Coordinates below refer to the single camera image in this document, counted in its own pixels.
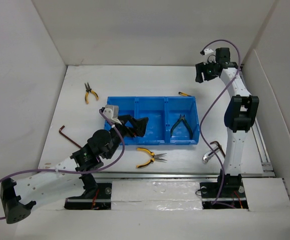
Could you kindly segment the dark green cutting pliers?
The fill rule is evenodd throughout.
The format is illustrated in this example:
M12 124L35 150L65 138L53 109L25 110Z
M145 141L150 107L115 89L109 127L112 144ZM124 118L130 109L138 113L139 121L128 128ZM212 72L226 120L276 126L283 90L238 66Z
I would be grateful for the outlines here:
M180 123L184 123L186 129L189 132L189 139L192 140L193 139L193 131L189 125L189 123L187 122L185 115L180 114L178 120L176 121L176 123L172 126L171 130L170 130L170 136L173 135L174 130L176 129L176 127L180 124Z

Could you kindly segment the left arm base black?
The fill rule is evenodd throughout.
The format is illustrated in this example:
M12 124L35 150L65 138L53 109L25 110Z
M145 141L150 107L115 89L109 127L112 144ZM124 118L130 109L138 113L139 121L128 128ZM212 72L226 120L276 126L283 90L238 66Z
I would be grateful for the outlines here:
M110 210L111 183L98 183L98 189L91 196L73 196L65 200L66 210Z

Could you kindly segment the silver metal tool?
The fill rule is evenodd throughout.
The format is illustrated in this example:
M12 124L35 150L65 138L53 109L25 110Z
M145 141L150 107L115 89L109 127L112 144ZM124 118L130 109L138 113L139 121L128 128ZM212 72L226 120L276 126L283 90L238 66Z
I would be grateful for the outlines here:
M218 152L219 152L218 148L215 149L214 151L211 150L211 151L207 152L202 158L203 163L204 164L208 163L209 160Z

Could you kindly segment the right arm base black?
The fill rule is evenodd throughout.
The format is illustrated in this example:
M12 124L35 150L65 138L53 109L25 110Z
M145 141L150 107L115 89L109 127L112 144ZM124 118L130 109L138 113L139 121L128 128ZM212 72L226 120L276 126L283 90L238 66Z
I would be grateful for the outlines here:
M224 186L217 197L219 185L216 182L201 182L199 189L195 192L201 197L204 210L219 209L248 209L247 197L243 182L239 187Z

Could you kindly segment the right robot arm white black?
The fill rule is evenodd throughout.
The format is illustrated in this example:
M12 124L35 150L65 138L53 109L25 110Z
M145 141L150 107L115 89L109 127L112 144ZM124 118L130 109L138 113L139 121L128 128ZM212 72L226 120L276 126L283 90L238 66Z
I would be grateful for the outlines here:
M254 125L259 98L252 95L245 87L239 75L237 63L230 60L229 48L201 51L202 55L213 53L215 53L214 61L196 64L195 81L202 83L219 77L227 87L226 90L230 96L230 102L224 114L224 124L227 127L224 163L217 182L205 187L208 193L217 191L220 196L226 197L240 187L243 145L247 133Z

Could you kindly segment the yellow utility knife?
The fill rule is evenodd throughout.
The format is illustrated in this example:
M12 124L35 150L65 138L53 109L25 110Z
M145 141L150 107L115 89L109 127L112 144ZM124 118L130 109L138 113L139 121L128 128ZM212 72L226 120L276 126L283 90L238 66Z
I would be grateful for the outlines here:
M187 93L184 93L184 92L178 92L178 94L180 95L180 96L184 96L184 97L191 97L191 95L189 95L189 94L187 94Z

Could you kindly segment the large yellow needle-nose pliers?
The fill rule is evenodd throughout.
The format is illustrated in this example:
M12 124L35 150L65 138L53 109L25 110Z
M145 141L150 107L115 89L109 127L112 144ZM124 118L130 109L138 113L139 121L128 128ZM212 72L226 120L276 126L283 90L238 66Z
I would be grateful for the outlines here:
M136 165L137 169L145 168L145 167L149 166L150 164L152 164L154 162L158 162L158 161L159 162L164 162L164 161L166 161L166 159L164 159L164 157L167 155L167 153L156 154L156 153L154 153L154 152L152 152L149 149L144 148L144 147L138 147L138 148L136 148L136 150L139 151L139 152L144 152L144 153L148 154L148 161L144 162L142 164Z

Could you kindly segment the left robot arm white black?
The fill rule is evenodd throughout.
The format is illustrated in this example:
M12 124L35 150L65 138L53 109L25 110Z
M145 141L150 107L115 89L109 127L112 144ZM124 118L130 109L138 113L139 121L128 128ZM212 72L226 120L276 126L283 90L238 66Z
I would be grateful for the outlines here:
M27 218L31 212L63 191L60 181L73 176L81 181L80 198L91 199L98 185L93 173L105 169L102 159L111 159L124 138L143 137L146 133L148 117L135 119L131 115L119 116L117 120L107 120L111 128L100 129L93 133L87 143L59 164L19 180L11 176L1 182L0 198L5 219L15 224Z

